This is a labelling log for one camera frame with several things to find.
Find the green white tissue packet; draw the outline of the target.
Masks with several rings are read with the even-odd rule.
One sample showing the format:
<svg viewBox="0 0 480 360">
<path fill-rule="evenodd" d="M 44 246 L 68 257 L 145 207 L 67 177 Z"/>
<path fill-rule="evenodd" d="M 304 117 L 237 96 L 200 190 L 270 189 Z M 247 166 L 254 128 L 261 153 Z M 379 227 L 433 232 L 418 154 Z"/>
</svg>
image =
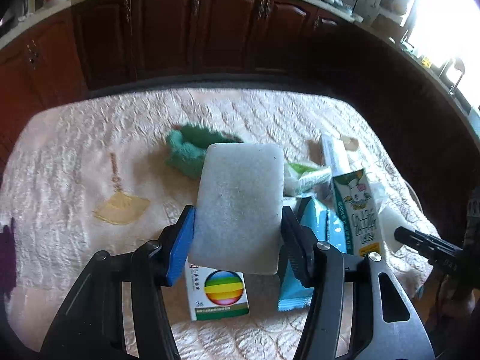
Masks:
<svg viewBox="0 0 480 360">
<path fill-rule="evenodd" d="M 328 166 L 311 166 L 305 163 L 285 163 L 283 194 L 298 197 L 308 194 L 316 186 L 329 183 L 332 173 Z"/>
</svg>

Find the white sponge block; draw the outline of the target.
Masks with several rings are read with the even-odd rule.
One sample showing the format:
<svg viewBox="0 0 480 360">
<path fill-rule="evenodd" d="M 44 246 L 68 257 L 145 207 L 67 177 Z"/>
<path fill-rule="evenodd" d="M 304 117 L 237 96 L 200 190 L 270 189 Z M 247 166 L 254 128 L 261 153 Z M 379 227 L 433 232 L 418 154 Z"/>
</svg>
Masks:
<svg viewBox="0 0 480 360">
<path fill-rule="evenodd" d="M 280 146 L 210 145 L 199 183 L 190 263 L 244 274 L 275 274 L 283 188 Z"/>
</svg>

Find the white toothpaste box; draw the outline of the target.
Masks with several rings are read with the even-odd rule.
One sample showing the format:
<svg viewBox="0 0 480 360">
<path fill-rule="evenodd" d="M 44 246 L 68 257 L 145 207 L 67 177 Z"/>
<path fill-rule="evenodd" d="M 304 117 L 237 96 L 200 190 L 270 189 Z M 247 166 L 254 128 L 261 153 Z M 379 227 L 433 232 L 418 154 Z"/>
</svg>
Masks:
<svg viewBox="0 0 480 360">
<path fill-rule="evenodd" d="M 346 148 L 340 139 L 322 134 L 321 147 L 325 164 L 330 168 L 332 176 L 340 176 L 351 171 Z"/>
</svg>

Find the green white milk carton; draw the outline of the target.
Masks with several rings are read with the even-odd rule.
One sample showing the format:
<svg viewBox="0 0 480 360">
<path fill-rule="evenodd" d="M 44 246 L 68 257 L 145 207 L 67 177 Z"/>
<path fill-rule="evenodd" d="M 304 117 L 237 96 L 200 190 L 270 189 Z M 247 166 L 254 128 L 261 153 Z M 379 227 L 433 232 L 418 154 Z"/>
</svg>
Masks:
<svg viewBox="0 0 480 360">
<path fill-rule="evenodd" d="M 371 252 L 384 256 L 377 205 L 364 168 L 332 179 L 335 209 L 343 222 L 346 252 L 364 257 Z"/>
</svg>

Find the pink quilted table cover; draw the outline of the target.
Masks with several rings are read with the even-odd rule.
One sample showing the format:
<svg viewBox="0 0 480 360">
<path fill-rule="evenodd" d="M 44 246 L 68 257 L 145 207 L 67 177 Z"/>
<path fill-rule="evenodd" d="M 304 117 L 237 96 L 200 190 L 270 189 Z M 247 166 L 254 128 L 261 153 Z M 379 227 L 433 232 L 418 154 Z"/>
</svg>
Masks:
<svg viewBox="0 0 480 360">
<path fill-rule="evenodd" d="M 198 182 L 166 164 L 176 125 L 275 143 L 293 163 L 320 158 L 322 134 L 360 142 L 349 153 L 381 204 L 423 233 L 436 228 L 363 117 L 330 97 L 251 89 L 180 88 L 99 97 L 34 116 L 1 183 L 1 221 L 14 222 L 16 287 L 8 320 L 39 350 L 64 297 L 99 250 L 136 250 L 195 202 Z"/>
</svg>

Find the white medicine box rainbow ball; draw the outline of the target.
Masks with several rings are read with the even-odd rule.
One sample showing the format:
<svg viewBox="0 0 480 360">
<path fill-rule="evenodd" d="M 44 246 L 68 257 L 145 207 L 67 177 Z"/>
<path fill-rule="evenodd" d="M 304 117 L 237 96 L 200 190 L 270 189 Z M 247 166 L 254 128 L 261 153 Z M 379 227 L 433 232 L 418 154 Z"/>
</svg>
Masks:
<svg viewBox="0 0 480 360">
<path fill-rule="evenodd" d="M 192 321 L 235 318 L 250 312 L 241 272 L 199 267 L 186 261 L 185 286 Z"/>
</svg>

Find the green terry cloth rag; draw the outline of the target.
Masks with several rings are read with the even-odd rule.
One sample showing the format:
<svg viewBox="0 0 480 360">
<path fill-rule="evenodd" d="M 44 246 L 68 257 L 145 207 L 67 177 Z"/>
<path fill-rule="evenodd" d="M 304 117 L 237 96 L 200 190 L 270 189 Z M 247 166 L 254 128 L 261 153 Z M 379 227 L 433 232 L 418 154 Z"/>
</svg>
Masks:
<svg viewBox="0 0 480 360">
<path fill-rule="evenodd" d="M 192 180 L 203 170 L 208 147 L 217 143 L 243 143 L 236 135 L 212 130 L 196 124 L 174 127 L 167 135 L 169 155 L 166 163 Z"/>
</svg>

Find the dark wooden lower cabinets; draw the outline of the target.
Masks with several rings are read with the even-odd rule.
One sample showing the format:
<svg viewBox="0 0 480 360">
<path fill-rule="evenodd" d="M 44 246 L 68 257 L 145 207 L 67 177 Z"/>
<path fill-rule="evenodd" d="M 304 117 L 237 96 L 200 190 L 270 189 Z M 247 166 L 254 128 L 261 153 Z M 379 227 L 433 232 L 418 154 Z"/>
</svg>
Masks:
<svg viewBox="0 0 480 360">
<path fill-rule="evenodd" d="M 75 0 L 1 38 L 1 158 L 40 111 L 193 78 L 298 80 L 353 105 L 431 212 L 479 185 L 479 138 L 446 87 L 318 0 Z"/>
</svg>

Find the blue wet wipes pack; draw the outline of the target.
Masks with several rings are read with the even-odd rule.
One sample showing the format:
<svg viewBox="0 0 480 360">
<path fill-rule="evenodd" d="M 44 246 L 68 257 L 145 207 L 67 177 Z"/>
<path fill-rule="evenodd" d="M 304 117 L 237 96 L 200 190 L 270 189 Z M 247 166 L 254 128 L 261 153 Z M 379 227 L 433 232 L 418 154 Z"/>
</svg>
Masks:
<svg viewBox="0 0 480 360">
<path fill-rule="evenodd" d="M 287 198 L 284 203 L 294 208 L 294 214 L 299 223 L 311 228 L 318 241 L 329 242 L 341 253 L 347 252 L 343 222 L 337 217 L 335 211 L 313 196 L 298 199 L 296 205 L 293 205 L 292 198 Z M 311 304 L 313 288 L 305 288 L 295 277 L 284 247 L 281 248 L 277 275 L 281 282 L 277 302 L 278 311 L 292 311 Z"/>
</svg>

